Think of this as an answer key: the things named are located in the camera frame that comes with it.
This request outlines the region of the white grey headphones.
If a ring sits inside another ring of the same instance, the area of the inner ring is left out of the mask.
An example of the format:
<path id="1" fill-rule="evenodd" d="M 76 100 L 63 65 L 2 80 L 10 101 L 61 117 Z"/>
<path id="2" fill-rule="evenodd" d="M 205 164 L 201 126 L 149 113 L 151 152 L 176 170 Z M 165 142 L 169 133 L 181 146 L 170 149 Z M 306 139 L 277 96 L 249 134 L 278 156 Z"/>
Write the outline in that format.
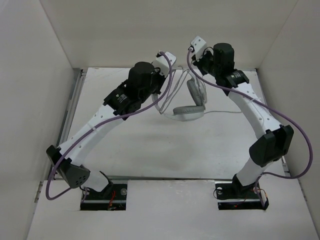
<path id="1" fill-rule="evenodd" d="M 169 87 L 163 102 L 154 105 L 160 115 L 179 122 L 195 121 L 205 114 L 207 90 L 204 83 L 190 70 L 174 70 L 180 73 Z"/>

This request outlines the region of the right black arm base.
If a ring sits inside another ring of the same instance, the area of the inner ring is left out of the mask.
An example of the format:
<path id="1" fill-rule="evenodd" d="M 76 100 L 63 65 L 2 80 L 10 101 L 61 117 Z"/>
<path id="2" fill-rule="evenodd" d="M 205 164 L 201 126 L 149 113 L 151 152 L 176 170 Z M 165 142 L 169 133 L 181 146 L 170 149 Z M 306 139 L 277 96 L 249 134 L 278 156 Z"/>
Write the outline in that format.
<path id="1" fill-rule="evenodd" d="M 267 210 L 270 203 L 266 191 L 254 184 L 237 191 L 231 181 L 218 181 L 214 184 L 213 196 L 219 210 Z"/>

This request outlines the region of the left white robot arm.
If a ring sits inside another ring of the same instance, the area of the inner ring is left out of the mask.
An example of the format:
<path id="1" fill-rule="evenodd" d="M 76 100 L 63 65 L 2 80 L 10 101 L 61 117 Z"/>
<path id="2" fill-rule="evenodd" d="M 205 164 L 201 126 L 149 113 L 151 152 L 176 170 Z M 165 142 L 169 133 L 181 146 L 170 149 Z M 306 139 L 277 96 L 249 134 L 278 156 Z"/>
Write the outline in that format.
<path id="1" fill-rule="evenodd" d="M 129 117 L 140 114 L 151 107 L 142 104 L 153 94 L 159 94 L 168 80 L 172 81 L 172 66 L 154 60 L 152 63 L 137 62 L 128 72 L 128 77 L 104 99 L 92 118 L 69 140 L 59 146 L 50 145 L 46 154 L 53 166 L 46 184 L 50 192 L 51 181 L 58 173 L 68 188 L 83 188 L 107 198 L 112 192 L 112 183 L 102 172 L 86 167 L 86 158 L 95 146 L 114 128 Z"/>

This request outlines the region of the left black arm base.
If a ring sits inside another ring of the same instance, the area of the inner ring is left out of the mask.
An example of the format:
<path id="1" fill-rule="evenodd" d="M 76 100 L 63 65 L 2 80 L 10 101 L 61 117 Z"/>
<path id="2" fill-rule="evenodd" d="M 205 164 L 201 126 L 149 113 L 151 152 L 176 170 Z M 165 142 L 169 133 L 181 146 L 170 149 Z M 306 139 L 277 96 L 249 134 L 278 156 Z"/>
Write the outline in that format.
<path id="1" fill-rule="evenodd" d="M 101 192 L 88 190 L 82 193 L 81 211 L 125 211 L 127 207 L 128 180 L 112 179 L 111 190 Z"/>

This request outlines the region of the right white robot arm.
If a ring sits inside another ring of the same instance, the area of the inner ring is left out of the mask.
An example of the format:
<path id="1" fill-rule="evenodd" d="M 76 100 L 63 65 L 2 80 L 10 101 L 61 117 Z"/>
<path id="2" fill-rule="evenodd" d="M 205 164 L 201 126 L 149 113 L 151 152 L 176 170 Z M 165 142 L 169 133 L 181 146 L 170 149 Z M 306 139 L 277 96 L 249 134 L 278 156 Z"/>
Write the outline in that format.
<path id="1" fill-rule="evenodd" d="M 229 43 L 193 43 L 188 59 L 200 73 L 215 78 L 215 86 L 223 90 L 241 110 L 256 137 L 248 152 L 249 159 L 232 178 L 232 193 L 243 197 L 257 178 L 271 165 L 287 154 L 294 130 L 275 119 L 255 94 L 247 75 L 235 69 L 235 51 Z"/>

